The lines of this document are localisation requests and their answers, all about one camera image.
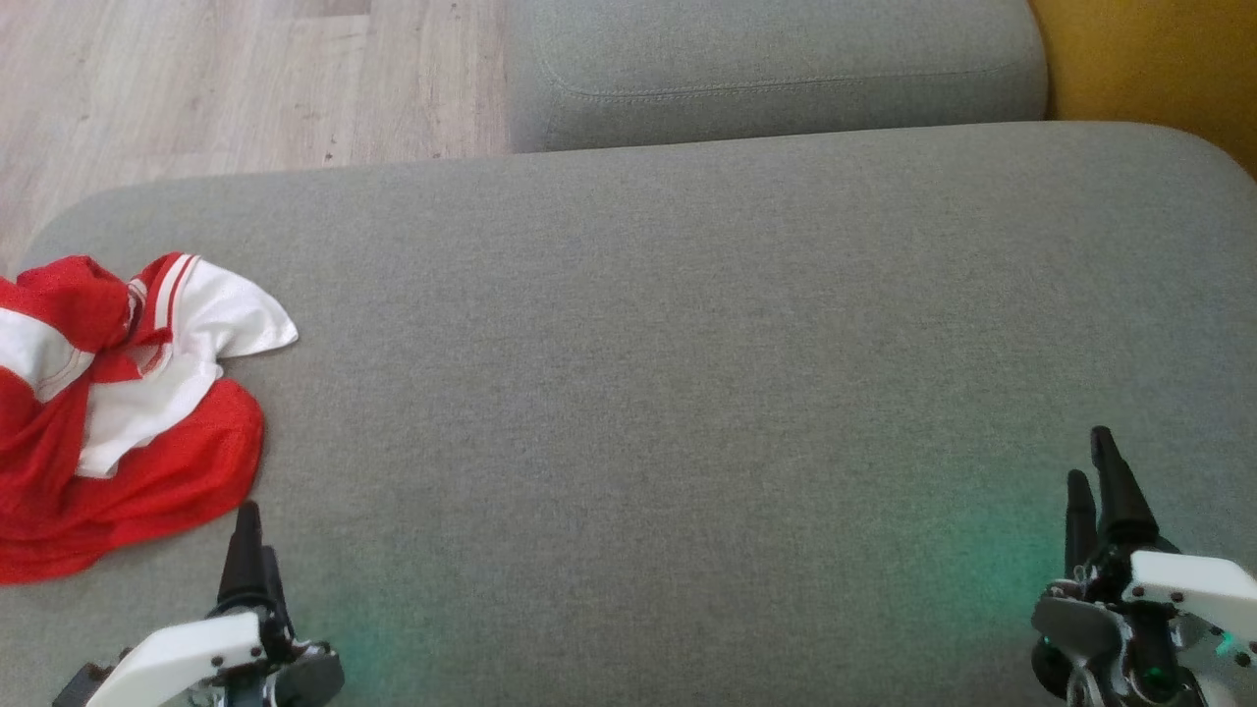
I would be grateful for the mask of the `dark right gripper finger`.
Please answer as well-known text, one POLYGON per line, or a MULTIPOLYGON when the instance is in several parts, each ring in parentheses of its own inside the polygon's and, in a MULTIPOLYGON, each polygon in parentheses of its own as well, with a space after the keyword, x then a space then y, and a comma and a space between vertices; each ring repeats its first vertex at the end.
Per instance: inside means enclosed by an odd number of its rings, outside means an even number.
POLYGON ((1079 581, 1092 559, 1097 540, 1097 509, 1090 479, 1084 470, 1066 474, 1066 577, 1079 581))
POLYGON ((1101 501, 1094 551, 1109 547, 1156 550, 1160 527, 1112 429, 1092 428, 1090 444, 1101 501))

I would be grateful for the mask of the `wide grey sofa seat cushion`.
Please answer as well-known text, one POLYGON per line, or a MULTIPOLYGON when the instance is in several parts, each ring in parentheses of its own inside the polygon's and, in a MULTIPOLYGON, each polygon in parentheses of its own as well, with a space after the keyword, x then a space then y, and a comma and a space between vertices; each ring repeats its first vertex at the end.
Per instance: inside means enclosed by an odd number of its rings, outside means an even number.
POLYGON ((512 0, 517 152, 1038 121, 1028 0, 512 0))

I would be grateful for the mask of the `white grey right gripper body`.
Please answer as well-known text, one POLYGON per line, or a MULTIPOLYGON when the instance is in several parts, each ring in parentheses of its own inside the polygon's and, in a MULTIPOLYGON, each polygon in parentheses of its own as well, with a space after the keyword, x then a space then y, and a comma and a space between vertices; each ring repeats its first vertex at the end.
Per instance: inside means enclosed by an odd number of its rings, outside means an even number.
POLYGON ((1031 621, 1033 676, 1065 707, 1257 707, 1257 687, 1182 662, 1213 638, 1218 658, 1257 671, 1257 577, 1234 561, 1166 541, 1073 552, 1031 621))

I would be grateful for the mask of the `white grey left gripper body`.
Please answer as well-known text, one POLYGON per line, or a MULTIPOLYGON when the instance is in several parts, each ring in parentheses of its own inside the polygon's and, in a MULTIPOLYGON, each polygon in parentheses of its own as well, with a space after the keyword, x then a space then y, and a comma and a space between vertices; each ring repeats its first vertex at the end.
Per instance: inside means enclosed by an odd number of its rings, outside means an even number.
POLYGON ((85 663, 54 707, 329 707, 344 684, 329 643, 297 640, 280 611, 233 609, 85 663))

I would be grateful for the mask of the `red and white shirt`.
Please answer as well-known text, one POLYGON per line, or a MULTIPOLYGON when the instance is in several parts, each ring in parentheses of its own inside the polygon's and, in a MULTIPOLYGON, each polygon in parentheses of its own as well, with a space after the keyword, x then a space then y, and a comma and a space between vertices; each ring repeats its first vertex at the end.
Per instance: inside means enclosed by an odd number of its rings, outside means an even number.
POLYGON ((236 509, 264 415, 222 361, 299 335, 255 283, 189 253, 132 278, 67 255, 0 279, 0 586, 236 509))

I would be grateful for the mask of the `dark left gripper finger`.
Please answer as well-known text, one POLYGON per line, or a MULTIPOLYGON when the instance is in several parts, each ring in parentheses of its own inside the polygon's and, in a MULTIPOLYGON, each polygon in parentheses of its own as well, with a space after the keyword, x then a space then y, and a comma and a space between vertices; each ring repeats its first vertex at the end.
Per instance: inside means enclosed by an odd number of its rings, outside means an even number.
POLYGON ((217 590, 217 614, 238 608, 268 608, 260 509, 254 501, 238 508, 217 590))
POLYGON ((263 572, 270 615, 263 624, 263 645, 266 650, 292 650, 295 626, 287 608, 287 591, 280 577, 278 556, 272 546, 263 546, 263 572))

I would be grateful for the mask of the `large grey sofa ottoman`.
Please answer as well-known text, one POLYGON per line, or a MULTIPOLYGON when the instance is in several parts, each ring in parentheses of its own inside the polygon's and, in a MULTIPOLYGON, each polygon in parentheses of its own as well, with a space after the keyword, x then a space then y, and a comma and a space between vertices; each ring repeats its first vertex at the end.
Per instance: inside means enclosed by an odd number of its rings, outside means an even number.
POLYGON ((165 181, 23 267, 197 253, 334 707, 1058 707, 1066 470, 1257 572, 1257 180, 1144 125, 977 125, 165 181))

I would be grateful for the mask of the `large yellow sofa back cushion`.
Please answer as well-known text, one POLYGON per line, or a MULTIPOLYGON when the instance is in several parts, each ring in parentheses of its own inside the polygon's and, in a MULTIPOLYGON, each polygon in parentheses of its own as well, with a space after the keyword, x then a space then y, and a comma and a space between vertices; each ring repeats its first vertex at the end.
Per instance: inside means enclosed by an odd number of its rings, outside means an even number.
POLYGON ((1029 0, 1050 118, 1214 143, 1257 180, 1257 0, 1029 0))

